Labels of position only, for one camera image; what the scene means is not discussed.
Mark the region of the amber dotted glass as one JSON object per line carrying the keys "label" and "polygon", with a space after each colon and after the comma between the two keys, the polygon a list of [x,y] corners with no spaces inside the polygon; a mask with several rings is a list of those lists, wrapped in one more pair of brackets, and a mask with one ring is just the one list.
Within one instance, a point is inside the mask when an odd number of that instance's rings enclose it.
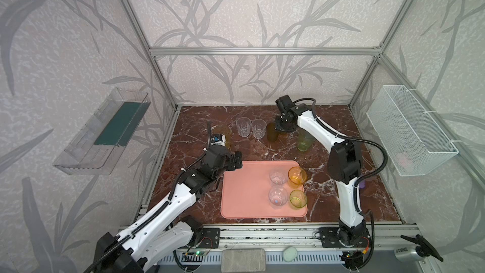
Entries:
{"label": "amber dotted glass", "polygon": [[266,136],[269,142],[275,142],[278,139],[279,131],[276,130],[274,122],[271,122],[266,126]]}

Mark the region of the clear faceted glass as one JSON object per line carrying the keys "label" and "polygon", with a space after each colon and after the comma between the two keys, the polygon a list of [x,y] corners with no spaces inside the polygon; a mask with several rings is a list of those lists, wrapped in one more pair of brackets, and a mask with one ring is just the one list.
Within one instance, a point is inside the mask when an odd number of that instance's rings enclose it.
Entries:
{"label": "clear faceted glass", "polygon": [[281,185],[275,185],[271,187],[268,196],[270,205],[275,209],[283,207],[289,199],[289,194],[287,190]]}
{"label": "clear faceted glass", "polygon": [[236,120],[237,132],[240,137],[249,137],[251,134],[251,120],[247,117],[241,117]]}
{"label": "clear faceted glass", "polygon": [[269,179],[273,185],[284,185],[287,180],[287,173],[283,170],[273,170],[269,173]]}
{"label": "clear faceted glass", "polygon": [[255,139],[262,139],[266,134],[266,121],[263,119],[253,120],[251,123],[251,129]]}

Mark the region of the yellow short glass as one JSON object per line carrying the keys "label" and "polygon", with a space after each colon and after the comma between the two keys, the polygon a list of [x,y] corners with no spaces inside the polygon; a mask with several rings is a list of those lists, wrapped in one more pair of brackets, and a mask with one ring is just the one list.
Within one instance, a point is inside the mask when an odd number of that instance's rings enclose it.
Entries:
{"label": "yellow short glass", "polygon": [[288,178],[289,186],[297,188],[299,186],[303,186],[306,183],[306,181],[308,180],[308,175],[303,168],[299,166],[294,166],[288,171]]}

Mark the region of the green short glass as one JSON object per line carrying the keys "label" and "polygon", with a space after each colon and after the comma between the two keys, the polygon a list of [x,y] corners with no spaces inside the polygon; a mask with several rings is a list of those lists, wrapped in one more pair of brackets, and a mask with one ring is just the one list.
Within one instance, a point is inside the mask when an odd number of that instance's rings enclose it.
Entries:
{"label": "green short glass", "polygon": [[306,207],[308,203],[308,197],[302,190],[293,190],[289,196],[290,204],[297,209]]}

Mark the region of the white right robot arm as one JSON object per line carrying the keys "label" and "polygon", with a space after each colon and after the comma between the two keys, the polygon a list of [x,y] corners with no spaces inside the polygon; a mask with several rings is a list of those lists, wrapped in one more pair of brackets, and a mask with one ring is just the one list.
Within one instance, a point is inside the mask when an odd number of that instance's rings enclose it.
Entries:
{"label": "white right robot arm", "polygon": [[327,149],[327,169],[337,185],[340,203],[338,237],[344,246],[355,245],[367,235],[357,184],[362,168],[360,144],[319,118],[314,107],[297,104],[289,96],[279,97],[275,103],[280,111],[275,118],[276,130],[290,133],[302,129]]}

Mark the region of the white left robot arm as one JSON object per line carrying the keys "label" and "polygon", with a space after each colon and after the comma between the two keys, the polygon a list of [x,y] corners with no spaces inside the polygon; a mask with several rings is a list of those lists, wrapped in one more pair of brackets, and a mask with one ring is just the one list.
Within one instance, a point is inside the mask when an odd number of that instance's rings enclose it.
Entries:
{"label": "white left robot arm", "polygon": [[116,236],[106,233],[96,246],[87,272],[148,272],[166,255],[197,241],[203,226],[188,216],[175,226],[172,222],[194,205],[226,171],[243,166],[240,151],[216,145],[188,167],[181,169],[169,193]]}

